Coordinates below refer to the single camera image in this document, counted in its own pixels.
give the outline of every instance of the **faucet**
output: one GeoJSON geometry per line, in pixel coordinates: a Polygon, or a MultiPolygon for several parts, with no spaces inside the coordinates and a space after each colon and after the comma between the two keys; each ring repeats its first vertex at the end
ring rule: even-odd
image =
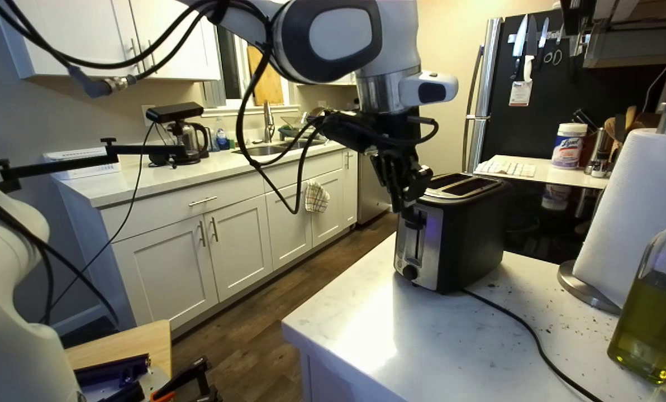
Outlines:
{"type": "Polygon", "coordinates": [[[265,137],[263,137],[263,143],[271,143],[273,137],[275,137],[275,123],[273,123],[273,114],[271,114],[271,107],[268,103],[265,103],[265,137]]]}

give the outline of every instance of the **refrigerator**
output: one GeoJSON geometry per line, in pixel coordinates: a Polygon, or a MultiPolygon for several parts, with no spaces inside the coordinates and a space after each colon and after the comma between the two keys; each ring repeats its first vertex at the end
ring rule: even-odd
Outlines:
{"type": "MultiPolygon", "coordinates": [[[[664,65],[584,70],[584,59],[575,57],[575,39],[561,36],[561,20],[561,12],[543,12],[487,23],[467,103],[464,137],[467,173],[495,154],[550,160],[560,123],[578,120],[579,113],[593,126],[604,126],[629,106],[656,107],[664,88],[664,65]],[[512,91],[512,52],[525,18],[531,42],[525,55],[546,64],[542,67],[531,64],[533,85],[528,98],[518,103],[518,95],[512,91]]],[[[560,212],[542,208],[543,184],[512,184],[506,248],[547,261],[575,260],[599,195],[573,191],[569,208],[560,212]]]]}

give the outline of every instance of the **upper cabinet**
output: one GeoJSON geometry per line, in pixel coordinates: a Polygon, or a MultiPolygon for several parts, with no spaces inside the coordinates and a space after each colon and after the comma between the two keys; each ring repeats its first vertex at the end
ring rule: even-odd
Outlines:
{"type": "MultiPolygon", "coordinates": [[[[133,59],[187,9],[173,0],[101,0],[101,3],[69,3],[16,0],[23,14],[40,31],[40,36],[63,55],[88,59],[96,64],[118,64],[133,59]]],[[[89,77],[133,77],[158,60],[177,46],[195,14],[170,36],[170,40],[144,64],[127,70],[88,70],[89,77]]],[[[31,46],[7,23],[2,23],[7,48],[13,57],[21,78],[29,77],[67,77],[66,67],[40,48],[31,46]]],[[[220,81],[217,33],[209,20],[202,20],[179,55],[155,75],[155,78],[177,81],[220,81]]]]}

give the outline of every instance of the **wooden floor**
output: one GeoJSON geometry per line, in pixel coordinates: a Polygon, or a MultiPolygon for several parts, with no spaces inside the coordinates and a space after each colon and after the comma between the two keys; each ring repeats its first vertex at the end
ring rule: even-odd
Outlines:
{"type": "Polygon", "coordinates": [[[175,374],[197,357],[223,402],[298,402],[298,351],[283,337],[283,319],[396,230],[396,214],[354,230],[320,256],[177,339],[175,374]]]}

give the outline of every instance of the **kettle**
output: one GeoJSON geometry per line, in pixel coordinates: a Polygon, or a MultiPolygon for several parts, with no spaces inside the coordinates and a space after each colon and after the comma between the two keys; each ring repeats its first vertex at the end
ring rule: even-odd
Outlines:
{"type": "Polygon", "coordinates": [[[209,160],[209,142],[211,129],[199,123],[183,123],[182,133],[177,135],[177,143],[187,150],[187,162],[177,163],[197,163],[202,160],[209,160]]]}

